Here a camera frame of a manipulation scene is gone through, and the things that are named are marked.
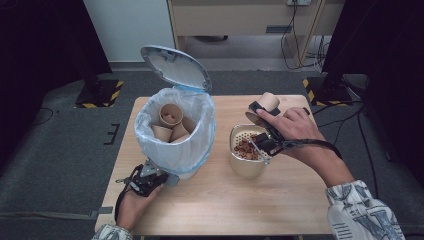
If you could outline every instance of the paper cup in trash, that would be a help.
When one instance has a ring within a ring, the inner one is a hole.
[[[187,117],[183,117],[183,120],[172,128],[172,134],[170,141],[173,142],[184,135],[190,134],[194,131],[196,125]]]
[[[153,130],[153,135],[155,138],[161,140],[162,142],[169,142],[169,139],[171,138],[172,129],[164,128],[161,126],[152,125],[150,126]]]
[[[183,119],[183,110],[173,103],[163,105],[159,110],[159,121],[166,128],[173,128]]]
[[[172,141],[171,143],[180,143],[180,142],[183,142],[184,140],[186,140],[187,138],[189,138],[190,137],[190,134],[189,133],[187,133],[187,134],[185,134],[184,136],[181,136],[180,138],[178,138],[178,139],[175,139],[174,141]]]

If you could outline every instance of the power outlet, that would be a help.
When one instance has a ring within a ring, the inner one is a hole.
[[[296,2],[297,6],[309,6],[311,5],[311,0],[287,0],[287,5],[293,6]]]

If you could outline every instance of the person's arm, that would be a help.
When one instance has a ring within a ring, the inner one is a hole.
[[[156,198],[161,187],[157,187],[146,198],[138,196],[134,191],[130,190],[125,193],[124,198],[119,206],[118,219],[116,226],[112,224],[104,224],[95,233],[92,240],[131,240],[131,231],[135,224],[143,215],[147,206]]]
[[[287,140],[325,141],[301,108],[291,108],[277,117],[263,110],[257,113]],[[332,150],[307,144],[282,153],[311,167],[325,182],[330,203],[328,221],[336,239],[405,239],[392,210],[374,199],[367,185],[355,180],[344,161]]]
[[[260,109],[257,113],[273,125],[287,140],[318,139],[325,141],[315,123],[301,108],[291,108],[277,117]],[[302,148],[292,148],[283,153],[315,170],[327,187],[355,181],[343,160],[326,147],[306,144]]]

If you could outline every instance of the trash can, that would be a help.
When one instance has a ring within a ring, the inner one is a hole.
[[[215,137],[215,104],[208,94],[211,79],[203,66],[184,52],[144,46],[141,55],[153,72],[174,85],[149,98],[137,114],[134,130],[141,151],[160,170],[188,179],[206,162]],[[152,125],[160,125],[159,111],[166,104],[178,105],[195,127],[181,141],[163,142]]]

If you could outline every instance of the cable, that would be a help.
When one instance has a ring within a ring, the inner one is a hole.
[[[320,56],[321,56],[321,59],[320,59],[320,61],[319,61],[319,64],[320,64],[320,67],[322,68],[323,67],[323,65],[324,64],[322,64],[322,62],[325,60],[325,58],[327,57],[327,50],[325,50],[325,46],[329,46],[330,45],[330,42],[328,42],[328,43],[326,43],[326,44],[324,44],[323,46],[322,46],[322,49],[321,49],[321,51],[322,51],[322,53],[320,54]]]
[[[301,65],[300,67],[290,67],[290,66],[288,65],[288,63],[287,63],[286,54],[284,53],[284,48],[283,48],[283,39],[285,38],[285,36],[286,36],[286,34],[287,34],[287,31],[288,31],[288,29],[289,29],[290,27],[292,27],[292,28],[293,28],[293,33],[294,33],[295,40],[296,40],[296,45],[297,45],[297,52],[299,52],[299,45],[298,45],[298,43],[297,43],[296,32],[294,31],[294,18],[295,18],[295,16],[296,16],[296,12],[297,12],[297,4],[296,4],[296,2],[295,2],[295,1],[294,1],[293,3],[294,3],[294,7],[293,7],[293,15],[292,15],[292,18],[291,18],[291,20],[290,20],[290,22],[289,22],[288,27],[284,30],[283,36],[281,37],[280,46],[281,46],[281,52],[282,52],[282,54],[283,54],[283,59],[284,59],[284,63],[286,64],[286,67],[287,67],[288,69],[290,69],[290,70],[297,70],[297,69],[301,69],[301,68],[304,68],[304,67],[312,67],[312,66],[313,66],[313,64],[303,65],[303,64],[301,63],[301,61],[299,61],[300,65]]]
[[[295,15],[296,15],[296,12],[297,12],[298,4],[297,4],[296,1],[293,1],[293,4],[294,4],[294,8],[293,8],[294,11],[293,11],[293,18],[292,18],[293,19],[292,28],[293,28],[294,39],[295,39],[295,42],[296,42],[297,52],[299,52],[299,42],[297,40],[296,28],[295,28]],[[298,57],[298,60],[299,60],[299,64],[300,64],[301,67],[309,67],[309,66],[312,65],[312,66],[314,66],[315,70],[317,70],[317,72],[319,72],[319,73],[322,72],[322,61],[324,61],[324,59],[325,59],[325,54],[324,54],[324,52],[325,52],[325,45],[328,45],[329,44],[329,43],[327,43],[327,44],[324,45],[323,43],[324,43],[324,36],[321,36],[321,41],[320,41],[320,45],[319,45],[319,48],[318,48],[318,53],[317,54],[314,54],[315,55],[315,61],[314,61],[313,64],[303,65],[302,64],[302,61],[300,59],[299,54],[297,54],[297,57]]]
[[[367,140],[366,140],[366,138],[365,138],[365,134],[364,134],[364,131],[363,131],[363,129],[362,129],[362,125],[361,125],[361,114],[360,114],[360,112],[361,112],[361,111],[359,111],[359,113],[358,113],[358,126],[359,126],[359,130],[361,131],[362,140],[364,141],[365,149],[367,150],[368,159],[369,159],[370,166],[371,166],[372,176],[373,176],[373,179],[374,179],[375,198],[377,198],[377,199],[378,199],[378,184],[377,184],[377,177],[376,177],[376,175],[375,175],[374,162],[373,162],[373,160],[372,160],[371,153],[370,153],[370,150],[369,150],[369,148],[368,148],[368,143],[367,143]]]
[[[352,119],[355,115],[359,114],[359,113],[362,111],[362,109],[363,109],[363,108],[364,108],[364,106],[362,106],[362,107],[361,107],[358,111],[356,111],[355,113],[353,113],[352,115],[350,115],[349,117],[347,117],[347,118],[345,118],[345,119],[336,120],[336,121],[333,121],[333,122],[330,122],[330,123],[326,123],[326,124],[320,125],[320,126],[318,126],[318,127],[325,127],[325,126],[331,125],[331,124],[333,124],[333,123],[342,122],[342,123],[339,125],[339,128],[337,129],[336,137],[335,137],[335,140],[334,140],[334,143],[333,143],[333,145],[336,145],[337,140],[338,140],[338,138],[339,138],[340,130],[341,130],[341,128],[342,128],[342,126],[343,126],[343,124],[344,124],[347,120]]]
[[[44,124],[44,123],[46,123],[46,122],[48,122],[52,117],[53,117],[53,110],[51,109],[51,108],[46,108],[46,107],[43,107],[43,108],[40,108],[40,110],[49,110],[50,111],[50,116],[46,119],[46,120],[44,120],[44,121],[42,121],[42,122],[39,122],[39,123],[33,123],[32,124],[32,126],[39,126],[39,125],[42,125],[42,124]]]
[[[331,104],[331,105],[327,105],[327,106],[325,106],[325,107],[323,107],[323,108],[321,108],[321,109],[317,110],[316,112],[314,112],[314,113],[312,113],[312,114],[315,116],[317,113],[322,112],[322,111],[324,111],[325,109],[328,109],[328,108],[330,108],[330,107],[334,107],[334,106],[341,105],[341,104],[358,103],[358,102],[362,102],[362,101],[356,100],[356,101],[345,101],[345,102],[333,103],[333,104]]]

